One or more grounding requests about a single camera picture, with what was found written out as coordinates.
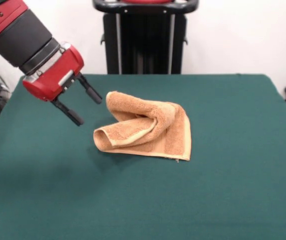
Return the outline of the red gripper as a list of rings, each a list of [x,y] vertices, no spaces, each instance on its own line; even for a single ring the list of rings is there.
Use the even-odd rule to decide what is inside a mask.
[[[79,82],[87,95],[96,103],[102,102],[100,94],[79,73],[84,66],[80,53],[69,43],[60,45],[59,50],[35,73],[23,79],[23,86],[38,99],[51,102],[77,126],[84,124],[83,119],[72,109],[56,98],[63,90],[63,85],[72,76],[79,74]]]

